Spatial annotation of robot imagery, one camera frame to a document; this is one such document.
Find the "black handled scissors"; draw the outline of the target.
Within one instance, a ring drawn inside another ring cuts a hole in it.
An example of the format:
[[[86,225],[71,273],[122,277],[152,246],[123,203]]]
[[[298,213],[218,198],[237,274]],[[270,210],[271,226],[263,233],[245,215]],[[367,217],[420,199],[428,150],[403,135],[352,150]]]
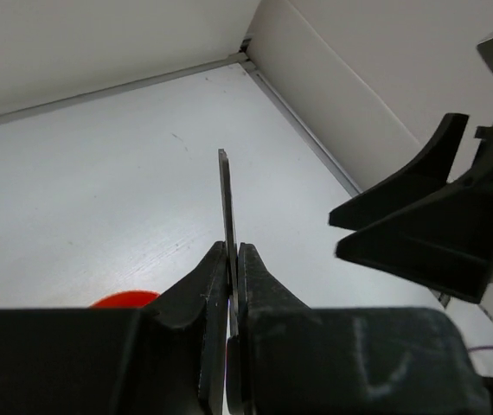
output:
[[[221,184],[221,203],[227,250],[227,273],[229,288],[229,338],[226,354],[226,396],[230,414],[243,414],[240,374],[240,337],[238,324],[238,277],[237,277],[237,244],[234,234],[233,197],[231,175],[227,153],[218,149],[218,162]]]

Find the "aluminium rail right side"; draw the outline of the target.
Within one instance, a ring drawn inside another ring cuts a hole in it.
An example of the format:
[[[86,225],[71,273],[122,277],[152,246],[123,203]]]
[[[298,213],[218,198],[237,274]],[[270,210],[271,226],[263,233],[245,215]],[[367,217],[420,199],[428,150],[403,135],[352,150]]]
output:
[[[360,187],[350,177],[343,166],[331,155],[330,151],[317,138],[310,127],[293,111],[277,89],[259,70],[258,66],[252,62],[247,54],[251,40],[252,35],[248,33],[240,45],[240,53],[246,56],[246,60],[241,63],[243,68],[345,191],[351,197],[359,195],[361,193]]]

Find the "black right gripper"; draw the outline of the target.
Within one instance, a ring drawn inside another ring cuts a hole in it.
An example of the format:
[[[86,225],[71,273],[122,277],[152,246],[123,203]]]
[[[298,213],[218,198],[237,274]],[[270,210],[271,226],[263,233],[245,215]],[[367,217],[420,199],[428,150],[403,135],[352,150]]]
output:
[[[493,284],[493,125],[477,128],[473,179],[446,185],[468,120],[445,114],[407,165],[330,212],[331,226],[360,229],[337,243],[338,258],[482,300]]]

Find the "orange round desk organizer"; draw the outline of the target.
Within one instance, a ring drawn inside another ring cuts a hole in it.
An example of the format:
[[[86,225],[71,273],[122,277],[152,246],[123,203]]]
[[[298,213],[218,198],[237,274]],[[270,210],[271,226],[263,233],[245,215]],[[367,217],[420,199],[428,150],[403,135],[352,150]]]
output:
[[[159,297],[158,292],[150,290],[119,291],[101,298],[91,308],[142,308]]]

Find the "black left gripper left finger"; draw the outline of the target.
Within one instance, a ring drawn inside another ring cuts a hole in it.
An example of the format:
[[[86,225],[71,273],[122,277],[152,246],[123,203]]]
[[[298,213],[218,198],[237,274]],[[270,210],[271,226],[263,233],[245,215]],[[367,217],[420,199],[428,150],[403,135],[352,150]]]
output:
[[[0,414],[219,414],[227,252],[142,308],[0,310]]]

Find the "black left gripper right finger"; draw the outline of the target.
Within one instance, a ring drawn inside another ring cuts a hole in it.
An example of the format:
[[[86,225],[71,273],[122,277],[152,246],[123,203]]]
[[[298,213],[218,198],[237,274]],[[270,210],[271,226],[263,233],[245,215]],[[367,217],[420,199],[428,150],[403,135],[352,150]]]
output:
[[[420,307],[311,308],[238,253],[239,414],[493,414],[455,324]]]

